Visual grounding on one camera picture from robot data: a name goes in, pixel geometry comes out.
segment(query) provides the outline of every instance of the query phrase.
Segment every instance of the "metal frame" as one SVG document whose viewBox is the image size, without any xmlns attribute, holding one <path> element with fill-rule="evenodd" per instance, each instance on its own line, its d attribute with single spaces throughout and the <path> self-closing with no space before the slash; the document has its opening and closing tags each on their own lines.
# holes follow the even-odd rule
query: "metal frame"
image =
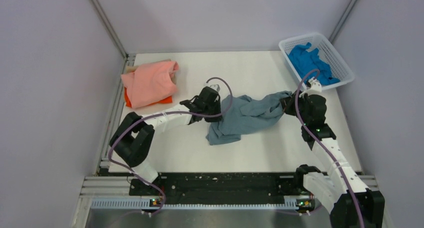
<svg viewBox="0 0 424 228">
<path fill-rule="evenodd" d="M 128 64 L 128 59 L 123 59 L 121 66 L 121 74 L 124 72 L 126 65 Z M 95 167 L 93 168 L 94 173 L 97 174 L 99 169 L 106 164 L 103 162 L 103 159 L 107 157 L 107 152 L 109 148 L 108 141 L 112 135 L 112 131 L 116 130 L 119 124 L 119 120 L 116 119 L 117 113 L 122 113 L 122 109 L 124 107 L 124 102 L 122 101 L 123 94 L 123 86 L 120 76 L 116 79 L 115 82 L 115 93 L 113 100 L 110 102 L 107 111 L 107 119 L 103 125 L 103 129 L 101 132 L 101 138 L 99 141 L 99 147 L 97 149 L 96 158 L 98 159 L 95 163 Z"/>
<path fill-rule="evenodd" d="M 105 11 L 101 7 L 99 0 L 90 0 L 90 2 L 93 5 L 101 23 L 104 25 L 106 32 L 109 34 L 109 37 L 112 39 L 112 42 L 114 43 L 115 47 L 119 50 L 121 56 L 123 58 L 126 58 L 128 54 L 125 51 L 125 48 L 122 45 L 121 41 L 119 40 L 118 35 L 114 30 L 114 27 L 112 27 L 111 22 L 107 18 Z"/>
<path fill-rule="evenodd" d="M 72 228 L 84 228 L 86 226 L 90 209 L 145 209 L 149 197 L 129 196 L 129 177 L 86 177 L 82 184 L 77 209 L 72 221 Z M 378 184 L 374 176 L 361 175 L 361 180 L 373 191 L 378 190 Z M 296 199 L 308 199 L 309 196 L 287 196 L 285 204 L 259 205 L 259 206 L 203 206 L 203 205 L 170 205 L 164 207 L 167 210 L 293 210 Z"/>
<path fill-rule="evenodd" d="M 135 53 L 129 54 L 124 62 L 124 66 L 122 68 L 121 74 L 125 72 L 126 66 L 134 66 L 134 62 L 136 60 Z M 113 132 L 119 126 L 121 121 L 122 110 L 124 108 L 124 87 L 122 86 L 121 78 L 118 78 L 117 81 L 116 92 L 114 94 L 114 100 L 111 111 L 108 113 L 107 127 L 103 131 L 103 135 L 101 137 L 101 147 L 100 147 L 100 155 L 99 162 L 97 164 L 97 171 L 100 168 L 109 168 L 109 159 L 108 159 L 108 151 L 109 151 L 109 140 L 111 139 Z"/>
<path fill-rule="evenodd" d="M 337 25 L 335 26 L 334 30 L 332 31 L 330 37 L 328 38 L 331 43 L 335 41 L 338 34 L 340 33 L 341 29 L 343 28 L 344 24 L 346 23 L 348 17 L 350 16 L 350 12 L 352 12 L 353 8 L 357 4 L 358 0 L 350 0 L 349 4 L 347 5 L 346 9 L 344 10 L 343 14 L 340 17 L 340 20 L 338 21 Z"/>
</svg>

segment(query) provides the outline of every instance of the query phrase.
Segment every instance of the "white wall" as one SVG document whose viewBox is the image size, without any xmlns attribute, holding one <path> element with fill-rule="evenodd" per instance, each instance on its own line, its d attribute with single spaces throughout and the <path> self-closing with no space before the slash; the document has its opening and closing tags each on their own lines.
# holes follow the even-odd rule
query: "white wall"
<svg viewBox="0 0 424 228">
<path fill-rule="evenodd" d="M 350 0 L 99 0 L 130 52 L 278 50 L 330 36 Z"/>
<path fill-rule="evenodd" d="M 335 47 L 356 74 L 338 92 L 393 222 L 422 227 L 423 0 L 360 0 Z"/>
<path fill-rule="evenodd" d="M 0 227 L 69 227 L 122 58 L 89 0 L 0 0 L 0 41 Z"/>
</svg>

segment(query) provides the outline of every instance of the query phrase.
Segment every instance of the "white basket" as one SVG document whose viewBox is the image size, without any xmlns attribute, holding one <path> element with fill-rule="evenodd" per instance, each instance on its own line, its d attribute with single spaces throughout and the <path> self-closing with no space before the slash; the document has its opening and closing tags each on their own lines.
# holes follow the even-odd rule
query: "white basket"
<svg viewBox="0 0 424 228">
<path fill-rule="evenodd" d="M 297 84 L 299 84 L 302 78 L 297 73 L 295 67 L 293 66 L 292 62 L 289 59 L 288 54 L 290 54 L 291 50 L 296 45 L 299 45 L 299 44 L 306 45 L 306 43 L 308 42 L 312 44 L 312 46 L 310 47 L 310 50 L 313 50 L 316 47 L 320 50 L 318 53 L 319 58 L 330 65 L 333 77 L 336 77 L 340 80 L 340 82 L 338 83 L 322 86 L 323 90 L 328 90 L 331 88 L 342 86 L 354 80 L 355 78 L 354 73 L 346 64 L 346 62 L 343 60 L 343 58 L 340 56 L 340 54 L 336 51 L 334 46 L 329 42 L 329 40 L 324 35 L 315 32 L 315 33 L 310 33 L 310 34 L 306 34 L 302 36 L 288 38 L 279 42 L 278 44 L 285 58 L 284 63 L 286 67 L 291 68 L 289 69 L 289 71 L 291 72 L 293 79 L 297 81 L 296 82 Z M 306 89 L 305 84 L 302 84 L 302 87 L 303 87 L 303 90 Z"/>
</svg>

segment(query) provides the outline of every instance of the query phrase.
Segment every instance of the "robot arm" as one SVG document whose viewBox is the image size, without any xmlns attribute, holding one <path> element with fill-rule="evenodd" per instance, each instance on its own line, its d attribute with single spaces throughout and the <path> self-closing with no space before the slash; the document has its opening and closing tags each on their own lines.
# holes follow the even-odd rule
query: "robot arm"
<svg viewBox="0 0 424 228">
<path fill-rule="evenodd" d="M 356 227 L 358 215 L 346 182 L 339 170 L 341 168 L 355 193 L 355 199 L 358 200 L 365 226 L 381 228 L 385 204 L 384 197 L 379 191 L 371 191 L 344 157 L 336 135 L 325 123 L 326 99 L 318 95 L 321 92 L 321 85 L 315 79 L 311 79 L 309 83 L 309 89 L 299 96 L 300 115 L 308 129 L 328 148 L 337 162 L 302 127 L 303 140 L 307 142 L 311 151 L 325 167 L 331 183 L 325 179 L 318 168 L 301 165 L 296 169 L 295 185 L 300 189 L 311 192 L 321 202 L 330 214 L 330 222 L 333 228 Z M 295 94 L 280 101 L 284 113 L 296 116 L 294 99 Z"/>
<path fill-rule="evenodd" d="M 155 134 L 165 132 L 169 129 L 189 125 L 191 123 L 202 120 L 202 117 L 187 114 L 188 112 L 203 114 L 203 115 L 216 115 L 221 112 L 221 101 L 219 96 L 219 85 L 206 85 L 198 96 L 193 97 L 191 100 L 185 100 L 178 105 L 154 114 L 163 114 L 152 119 L 147 119 L 137 126 L 131 132 L 128 132 L 118 142 L 114 151 L 141 177 L 148 182 L 153 182 L 158 177 L 157 171 L 146 161 L 149 154 L 150 146 Z M 183 114 L 173 113 L 166 114 L 167 112 L 181 111 Z M 140 120 L 142 116 L 131 112 L 125 116 L 118 129 L 112 136 L 109 145 L 112 146 L 117 138 L 124 133 L 129 126 Z M 205 118 L 206 122 L 217 122 L 222 119 L 222 116 Z"/>
</svg>

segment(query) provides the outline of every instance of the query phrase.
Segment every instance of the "purple cable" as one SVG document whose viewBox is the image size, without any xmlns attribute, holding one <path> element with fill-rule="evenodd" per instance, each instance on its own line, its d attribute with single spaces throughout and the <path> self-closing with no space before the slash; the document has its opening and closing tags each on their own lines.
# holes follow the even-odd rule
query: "purple cable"
<svg viewBox="0 0 424 228">
<path fill-rule="evenodd" d="M 302 87 L 302 84 L 305 82 L 305 80 L 309 77 L 309 75 L 311 75 L 312 73 L 314 73 L 314 72 L 317 72 L 317 74 L 316 74 L 316 77 L 318 77 L 318 75 L 320 74 L 319 72 L 319 70 L 318 69 L 314 69 L 314 70 L 311 70 L 310 72 L 308 72 L 304 77 L 303 77 L 303 79 L 302 79 L 302 81 L 299 83 L 299 85 L 297 86 L 297 90 L 296 90 L 296 96 L 295 96 L 295 100 L 294 100 L 294 105 L 295 105 L 295 107 L 296 107 L 296 115 L 297 115 L 297 118 L 299 119 L 299 121 L 300 121 L 300 123 L 302 124 L 302 126 L 303 126 L 303 128 L 309 133 L 309 135 L 324 149 L 324 151 L 325 152 L 327 152 L 327 154 L 331 157 L 331 159 L 334 161 L 334 163 L 337 165 L 337 167 L 338 167 L 338 170 L 340 171 L 340 173 L 341 173 L 341 176 L 343 177 L 343 180 L 344 180 L 344 182 L 346 183 L 346 186 L 347 186 L 347 189 L 349 190 L 349 194 L 350 194 L 350 196 L 352 197 L 352 200 L 353 200 L 353 204 L 354 204 L 354 206 L 355 206 L 355 209 L 356 209 L 356 213 L 357 213 L 357 215 L 358 215 L 358 219 L 359 219 L 359 225 L 360 225 L 360 228 L 365 228 L 365 225 L 364 225 L 364 219 L 362 218 L 362 215 L 361 215 L 361 209 L 359 208 L 359 203 L 358 203 L 358 201 L 357 201 L 357 199 L 356 199 L 356 197 L 355 197 L 355 193 L 354 193 L 354 191 L 353 191 L 353 189 L 352 189 L 352 187 L 351 187 L 351 185 L 350 185 L 350 183 L 349 183 L 349 180 L 348 180 L 348 178 L 347 178 L 347 176 L 346 176 L 346 174 L 345 174 L 345 172 L 343 171 L 343 169 L 341 168 L 341 166 L 340 166 L 340 163 L 337 161 L 337 159 L 335 158 L 335 156 L 329 151 L 329 149 L 309 130 L 309 128 L 305 125 L 305 123 L 304 123 L 304 121 L 303 121 L 303 119 L 302 119 L 302 117 L 301 117 L 301 114 L 300 114 L 300 111 L 299 111 L 299 93 L 300 93 L 300 91 L 301 91 L 301 87 Z"/>
<path fill-rule="evenodd" d="M 221 113 L 219 113 L 219 114 L 215 114 L 215 115 L 204 115 L 204 114 L 199 114 L 199 113 L 194 113 L 194 112 L 186 112 L 186 111 L 171 111 L 171 112 L 166 112 L 165 114 L 167 114 L 167 115 L 171 115 L 171 114 L 189 114 L 189 115 L 194 115 L 194 116 L 199 116 L 199 117 L 205 117 L 205 118 L 213 118 L 213 117 L 219 117 L 219 116 L 222 116 L 223 114 L 225 114 L 226 112 L 228 112 L 228 110 L 231 108 L 231 105 L 233 104 L 233 92 L 231 91 L 231 88 L 230 88 L 230 86 L 228 85 L 228 83 L 224 80 L 224 79 L 222 79 L 222 78 L 220 78 L 220 77 L 211 77 L 211 78 L 209 78 L 207 81 L 206 81 L 206 83 L 208 83 L 209 81 L 211 81 L 211 80 L 213 80 L 213 79 L 217 79 L 217 80 L 220 80 L 221 82 L 223 82 L 225 85 L 226 85 L 226 87 L 228 88 L 228 91 L 229 91 L 229 94 L 230 94 L 230 100 L 229 100 L 229 105 L 228 105 L 228 107 L 224 110 L 224 111 L 222 111 Z M 136 172 L 131 168 L 131 167 L 129 167 L 128 165 L 126 165 L 126 164 L 123 164 L 123 163 L 120 163 L 120 162 L 117 162 L 117 161 L 115 161 L 114 159 L 112 159 L 112 153 L 114 152 L 114 149 L 115 149 L 115 147 L 117 146 L 117 144 L 119 143 L 119 141 L 121 141 L 121 139 L 128 133 L 128 132 L 130 132 L 136 125 L 138 125 L 139 123 L 141 123 L 141 122 L 143 122 L 143 121 L 145 121 L 145 120 L 148 120 L 148 119 L 151 119 L 151 118 L 155 118 L 155 117 L 160 117 L 160 116 L 163 116 L 164 114 L 163 113 L 158 113 L 158 114 L 153 114 L 153 115 L 150 115 L 150 116 L 147 116 L 147 117 L 142 117 L 140 120 L 138 120 L 138 121 L 136 121 L 136 122 L 134 122 L 131 126 L 129 126 L 116 140 L 115 140 L 115 142 L 112 144 L 112 146 L 110 147 L 111 149 L 109 150 L 109 152 L 107 153 L 107 158 L 109 159 L 109 161 L 110 162 L 112 162 L 112 163 L 115 163 L 115 164 L 117 164 L 117 165 L 120 165 L 120 166 L 122 166 L 122 167 L 125 167 L 125 168 L 127 168 L 131 173 L 133 173 L 134 174 L 134 176 L 137 178 L 137 179 L 139 179 L 140 181 L 142 181 L 142 182 L 144 182 L 144 183 L 146 183 L 146 184 L 148 184 L 149 186 L 151 186 L 151 187 L 153 187 L 153 188 L 155 188 L 156 190 L 158 190 L 159 192 L 160 192 L 160 194 L 162 195 L 162 202 L 160 203 L 160 206 L 159 206 L 159 209 L 157 209 L 155 212 L 153 212 L 151 215 L 153 216 L 153 215 L 156 215 L 161 209 L 162 209 L 162 207 L 164 206 L 164 204 L 165 204 L 165 202 L 166 202 L 166 200 L 167 200 L 167 198 L 166 198 L 166 196 L 165 196 L 165 193 L 159 188 L 159 187 L 157 187 L 155 184 L 152 184 L 152 183 L 150 183 L 150 182 L 148 182 L 148 181 L 146 181 L 145 179 L 143 179 L 142 177 L 140 177 L 138 174 L 136 174 Z M 132 213 L 140 213 L 140 211 L 130 211 L 130 212 L 127 212 L 127 213 L 125 213 L 125 214 L 123 214 L 122 216 L 120 216 L 120 217 L 118 217 L 115 221 L 113 221 L 112 223 L 110 223 L 109 224 L 109 226 L 108 227 L 110 227 L 111 225 L 113 225 L 115 222 L 117 222 L 118 220 L 120 220 L 121 218 L 123 218 L 123 217 L 125 217 L 125 216 L 127 216 L 127 215 L 129 215 L 129 214 L 132 214 Z"/>
</svg>

